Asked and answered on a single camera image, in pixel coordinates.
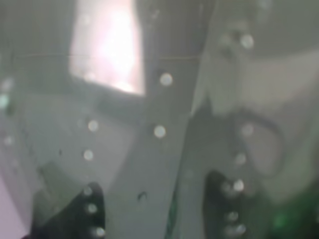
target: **dark object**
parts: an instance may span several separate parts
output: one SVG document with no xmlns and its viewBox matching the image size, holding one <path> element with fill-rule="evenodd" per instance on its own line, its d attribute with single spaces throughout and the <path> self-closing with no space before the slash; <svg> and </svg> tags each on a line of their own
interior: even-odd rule
<svg viewBox="0 0 319 239">
<path fill-rule="evenodd" d="M 88 210 L 95 205 L 96 210 Z M 90 183 L 63 211 L 40 228 L 32 228 L 23 239 L 104 239 L 105 206 L 102 188 Z"/>
</svg>

